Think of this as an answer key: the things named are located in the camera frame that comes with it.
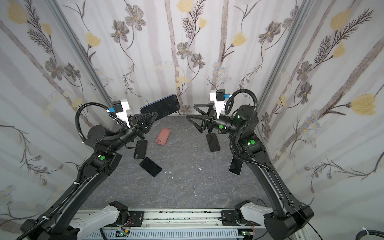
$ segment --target floral wallpaper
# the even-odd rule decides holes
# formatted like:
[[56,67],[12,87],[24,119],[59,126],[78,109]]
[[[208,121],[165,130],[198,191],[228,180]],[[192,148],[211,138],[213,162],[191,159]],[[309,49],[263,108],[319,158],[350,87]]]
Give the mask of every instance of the floral wallpaper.
[[[261,96],[301,1],[58,0],[112,100],[130,111],[176,94],[195,113],[209,92]],[[243,95],[236,105],[248,104]]]
[[382,229],[383,10],[382,1],[315,1],[259,108],[276,169],[311,204],[323,239]]
[[[44,2],[0,6],[0,235],[15,239],[25,219],[54,203],[92,153],[81,144],[74,115],[83,103],[103,99]],[[84,131],[112,123],[102,109],[81,114]]]

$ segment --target phone screen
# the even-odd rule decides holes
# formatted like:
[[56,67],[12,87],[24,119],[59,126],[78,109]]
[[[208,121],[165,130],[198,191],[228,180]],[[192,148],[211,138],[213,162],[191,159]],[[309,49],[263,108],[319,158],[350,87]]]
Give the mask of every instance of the phone screen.
[[237,160],[235,157],[232,157],[232,162],[231,162],[231,165],[229,166],[229,171],[236,175],[240,175],[242,167],[243,167],[243,162]]
[[218,143],[218,139],[215,133],[208,133],[207,141],[208,141],[209,150],[211,152],[220,151],[220,144]]
[[155,119],[155,121],[157,121],[178,110],[180,110],[179,101],[177,100],[177,96],[173,94],[140,108],[140,113],[145,114],[157,112],[159,114]]
[[156,163],[147,157],[144,158],[144,160],[141,161],[139,165],[153,177],[156,177],[162,170],[161,167],[159,167]]

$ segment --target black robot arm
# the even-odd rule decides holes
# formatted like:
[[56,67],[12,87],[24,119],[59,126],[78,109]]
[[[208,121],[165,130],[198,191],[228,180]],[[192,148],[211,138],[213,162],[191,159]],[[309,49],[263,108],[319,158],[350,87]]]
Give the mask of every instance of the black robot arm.
[[[233,96],[245,90],[238,90]],[[247,94],[256,98],[251,91],[246,91]],[[254,133],[259,122],[256,114],[252,114],[257,108],[257,101],[254,101],[255,103],[254,106],[240,106],[236,114],[232,114],[231,117],[220,114],[219,118],[217,118],[213,103],[195,104],[194,108],[201,116],[188,115],[187,119],[201,133],[205,129],[208,129],[208,133],[217,129],[219,134],[229,134],[229,139],[235,144],[233,148],[235,154],[255,174],[272,204],[273,212],[264,215],[264,226],[273,239],[283,240],[304,227],[314,214],[310,206],[302,205],[289,191],[271,163],[265,146]],[[232,106],[233,98],[230,103],[226,103],[226,114],[229,114]],[[205,112],[201,110],[202,107],[208,107],[208,110]]]
[[86,103],[79,107],[75,115],[75,125],[83,143],[92,147],[94,152],[78,170],[77,178],[66,192],[36,220],[28,219],[21,226],[24,232],[17,240],[28,236],[31,240],[76,240],[78,228],[69,226],[70,221],[84,204],[91,193],[116,169],[121,154],[116,153],[136,137],[145,139],[144,134],[151,129],[158,113],[137,114],[129,116],[128,127],[125,122],[116,117],[115,112],[109,116],[122,126],[113,132],[101,125],[92,127],[85,138],[79,123],[82,110],[88,106],[99,106],[105,110],[108,107],[99,103]]

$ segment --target black cable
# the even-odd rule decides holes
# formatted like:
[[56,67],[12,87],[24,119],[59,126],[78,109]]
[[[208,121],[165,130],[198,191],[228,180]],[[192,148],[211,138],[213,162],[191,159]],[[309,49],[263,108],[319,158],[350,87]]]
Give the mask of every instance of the black cable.
[[57,205],[57,207],[55,207],[55,209],[53,209],[47,216],[45,216],[45,218],[41,219],[40,222],[36,223],[35,225],[33,225],[33,227],[31,227],[25,233],[21,234],[18,238],[16,238],[16,240],[22,240],[23,238],[28,236],[30,233],[34,232],[38,227],[40,227],[46,221],[51,219],[63,207],[63,205],[72,197],[72,195],[76,192],[77,188],[80,186],[78,183],[80,183],[80,181],[81,181],[81,177],[83,175],[83,169],[84,169],[85,165],[86,165],[86,162],[84,162],[80,166],[79,171],[77,172],[76,180],[73,183],[72,189],[70,190],[68,195],[62,200],[62,202],[60,202],[59,205]]
[[264,203],[265,207],[267,207],[266,204],[265,204],[265,202],[264,202],[263,200],[261,200],[261,199],[257,199],[257,201],[256,201],[256,205],[258,205],[257,203],[259,202],[259,200],[262,201],[262,202]]
[[269,166],[265,165],[265,164],[262,164],[262,163],[257,162],[257,161],[247,160],[247,159],[240,157],[239,155],[237,155],[237,153],[233,149],[235,147],[235,143],[237,143],[240,139],[239,133],[241,132],[241,130],[243,130],[251,122],[252,118],[255,116],[256,110],[257,110],[257,105],[258,105],[256,95],[251,90],[239,89],[239,90],[235,91],[232,94],[232,96],[228,99],[228,101],[226,102],[225,110],[224,110],[224,113],[226,115],[228,115],[231,112],[232,107],[233,107],[233,103],[235,102],[235,96],[239,93],[246,93],[246,94],[251,96],[251,98],[253,99],[253,110],[252,110],[252,113],[249,116],[249,118],[235,131],[235,133],[233,133],[233,136],[232,136],[231,140],[229,141],[229,149],[230,149],[232,155],[234,156],[234,158],[236,158],[237,160],[242,161],[242,162],[256,164],[260,167],[265,167],[269,171],[273,172],[273,169],[270,168]]
[[378,237],[384,238],[384,232],[376,231],[376,230],[363,230],[363,231],[359,231],[356,234],[355,240],[360,240],[362,237],[368,235],[368,233],[369,233],[369,235],[374,235],[374,236],[378,236]]
[[138,137],[136,137],[136,139],[138,140],[137,142],[136,142],[136,146],[135,147],[127,147],[127,145],[124,145],[124,147],[126,148],[126,149],[134,149],[134,148],[136,148],[138,145],[137,145],[137,143],[140,141],[140,139],[138,138]]
[[268,231],[266,231],[262,236],[260,236],[260,237],[258,237],[258,238],[255,238],[255,239],[253,239],[253,240],[260,239],[260,238],[262,238],[263,236],[265,236],[267,233],[268,233]]
[[[280,185],[280,187],[281,187],[281,189],[283,190],[283,192],[284,192],[284,195],[285,195],[285,197],[288,199],[288,202],[291,202],[291,200],[289,199],[289,197],[288,197],[288,195],[287,195],[287,193],[285,192],[285,190],[284,190],[284,188],[283,188],[283,185],[280,183],[280,180],[279,180],[279,178],[276,176],[276,174],[273,172],[273,174],[275,175],[275,177],[276,177],[276,179],[277,179],[277,182],[279,183],[279,185]],[[321,239],[321,240],[323,240],[323,238],[320,236],[320,234],[316,231],[316,229],[305,219],[305,217],[303,217],[303,215],[301,215],[300,213],[299,213],[299,211],[293,206],[293,204],[291,204],[291,206],[293,207],[293,209],[304,219],[304,221],[306,221],[307,223],[308,223],[308,225],[309,226],[311,226],[311,228],[317,233],[317,235],[319,236],[319,238]]]
[[[89,106],[97,106],[97,107],[101,107],[101,108],[104,108],[105,110],[108,110],[109,108],[103,104],[100,104],[100,103],[85,103],[83,105],[81,105],[77,111],[76,111],[76,114],[74,116],[74,124],[76,125],[76,130],[77,130],[77,133],[79,134],[81,140],[84,142],[86,140],[83,132],[81,131],[81,127],[80,127],[80,114],[81,112],[83,111],[83,109],[85,109],[86,107],[89,107]],[[116,120],[119,124],[122,125],[122,127],[124,129],[128,129],[128,126],[127,124],[124,123],[124,121],[122,121],[120,118],[118,118],[116,116],[116,113],[115,112],[111,112],[109,113],[109,116],[111,118],[113,118],[114,120]]]
[[265,236],[266,234],[268,233],[268,231],[266,231],[263,235],[261,235],[260,237],[258,237],[258,238],[255,238],[254,240],[257,240],[257,239],[260,239],[260,238],[262,238],[263,236]]
[[231,115],[231,118],[233,118],[233,116],[235,115],[235,113],[238,111],[239,109],[236,109],[235,111],[233,111],[232,115]]
[[104,232],[103,232],[103,229],[99,229],[99,230],[100,230],[101,237],[102,237],[104,240],[108,240],[107,237],[105,236]]

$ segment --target black smartphone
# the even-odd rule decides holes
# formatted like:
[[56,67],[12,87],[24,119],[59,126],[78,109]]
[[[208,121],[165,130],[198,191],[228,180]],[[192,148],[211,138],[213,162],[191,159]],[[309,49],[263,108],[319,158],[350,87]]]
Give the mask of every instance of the black smartphone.
[[240,175],[242,167],[243,162],[237,160],[235,157],[232,157],[231,165],[229,166],[229,172]]
[[220,145],[218,143],[218,139],[215,133],[208,133],[207,141],[208,141],[209,150],[211,152],[220,151]]
[[158,116],[155,119],[155,121],[157,121],[171,113],[177,112],[178,110],[180,110],[179,101],[177,100],[177,96],[172,94],[140,108],[140,113],[145,114],[157,112]]
[[134,159],[144,159],[145,153],[147,152],[147,140],[140,140],[136,143],[135,153],[133,154]]
[[159,167],[156,163],[147,157],[144,158],[144,160],[141,161],[139,165],[153,177],[156,177],[162,170],[161,167]]

